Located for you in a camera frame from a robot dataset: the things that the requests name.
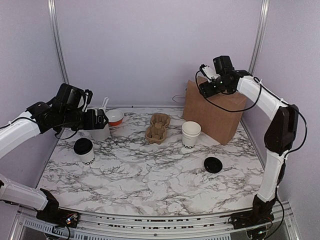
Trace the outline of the brown paper bag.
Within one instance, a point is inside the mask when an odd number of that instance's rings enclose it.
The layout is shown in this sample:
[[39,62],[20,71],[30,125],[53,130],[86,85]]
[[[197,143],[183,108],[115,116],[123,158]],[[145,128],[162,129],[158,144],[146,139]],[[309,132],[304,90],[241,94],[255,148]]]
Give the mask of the brown paper bag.
[[201,131],[222,145],[228,144],[235,136],[247,98],[236,92],[231,95],[219,93],[206,101],[200,94],[196,83],[187,82],[182,118],[201,126]]

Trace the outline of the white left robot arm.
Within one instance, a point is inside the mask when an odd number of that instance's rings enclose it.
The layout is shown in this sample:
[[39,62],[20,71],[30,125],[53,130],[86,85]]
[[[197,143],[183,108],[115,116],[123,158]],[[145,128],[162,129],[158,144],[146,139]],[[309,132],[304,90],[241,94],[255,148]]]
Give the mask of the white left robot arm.
[[[88,109],[93,92],[63,83],[55,97],[48,102],[39,101],[29,106],[17,118],[0,128],[0,156],[4,157],[27,140],[54,130],[62,129],[102,130],[109,119],[102,109]],[[53,223],[63,219],[63,211],[55,204],[56,199],[47,190],[39,190],[0,176],[1,201],[28,206],[44,215]]]

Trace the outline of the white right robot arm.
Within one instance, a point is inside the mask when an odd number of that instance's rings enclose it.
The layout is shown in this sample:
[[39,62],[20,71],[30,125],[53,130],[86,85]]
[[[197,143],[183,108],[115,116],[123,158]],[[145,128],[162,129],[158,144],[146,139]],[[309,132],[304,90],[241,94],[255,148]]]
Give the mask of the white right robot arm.
[[298,127],[299,109],[285,102],[267,89],[261,80],[246,70],[236,70],[227,55],[213,59],[214,68],[202,64],[199,72],[206,81],[197,84],[204,99],[217,94],[239,92],[260,108],[269,118],[270,125],[264,134],[266,165],[256,197],[264,203],[275,199],[276,189],[285,172],[285,161],[291,152]]

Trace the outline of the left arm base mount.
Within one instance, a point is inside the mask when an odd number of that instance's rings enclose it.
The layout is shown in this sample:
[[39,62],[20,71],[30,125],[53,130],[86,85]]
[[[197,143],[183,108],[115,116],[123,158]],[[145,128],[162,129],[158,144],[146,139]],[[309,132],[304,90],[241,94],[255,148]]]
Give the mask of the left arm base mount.
[[40,188],[48,200],[43,210],[38,210],[36,218],[48,223],[76,228],[79,222],[79,213],[59,207],[58,200],[46,189]]

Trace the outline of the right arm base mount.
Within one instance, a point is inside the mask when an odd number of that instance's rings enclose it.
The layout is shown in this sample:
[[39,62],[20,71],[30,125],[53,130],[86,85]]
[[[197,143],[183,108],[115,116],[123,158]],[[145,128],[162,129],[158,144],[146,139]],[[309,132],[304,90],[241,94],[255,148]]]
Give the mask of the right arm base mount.
[[275,219],[272,209],[276,200],[275,197],[264,202],[256,194],[253,198],[252,209],[231,214],[228,222],[233,225],[235,230],[270,223]]

